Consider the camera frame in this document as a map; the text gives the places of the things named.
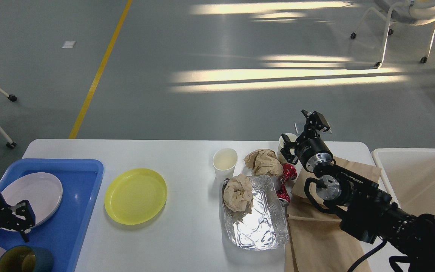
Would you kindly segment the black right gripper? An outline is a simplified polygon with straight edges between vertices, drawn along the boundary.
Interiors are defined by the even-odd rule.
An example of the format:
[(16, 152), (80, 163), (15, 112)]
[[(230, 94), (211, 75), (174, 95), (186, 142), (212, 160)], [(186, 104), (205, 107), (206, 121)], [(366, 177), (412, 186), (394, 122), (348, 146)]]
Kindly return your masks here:
[[(280, 162), (295, 165), (297, 160), (307, 172), (313, 172), (314, 168), (323, 162), (333, 162), (333, 155), (330, 149), (321, 139), (321, 134), (330, 131), (331, 126), (324, 115), (317, 112), (301, 110), (305, 117), (304, 129), (301, 137), (295, 134), (286, 134), (289, 141), (285, 141), (283, 134), (280, 136)], [(285, 147), (285, 143), (297, 142), (297, 147)]]

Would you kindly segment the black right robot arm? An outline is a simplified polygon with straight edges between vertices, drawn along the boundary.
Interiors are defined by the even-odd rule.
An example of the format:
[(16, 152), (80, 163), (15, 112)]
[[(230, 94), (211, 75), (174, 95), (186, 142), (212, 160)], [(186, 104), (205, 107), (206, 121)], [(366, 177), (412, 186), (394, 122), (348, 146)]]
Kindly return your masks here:
[(404, 212), (375, 182), (339, 166), (321, 139), (330, 129), (325, 117), (317, 111), (301, 112), (306, 119), (303, 131), (295, 141), (282, 134), (280, 151), (287, 162), (300, 162), (313, 174), (304, 182), (307, 199), (318, 211), (337, 215), (340, 229), (357, 240), (374, 243), (378, 236), (382, 239), (349, 271), (390, 243), (402, 253), (389, 258), (393, 271), (401, 271), (398, 263), (408, 263), (410, 272), (435, 272), (435, 215)]

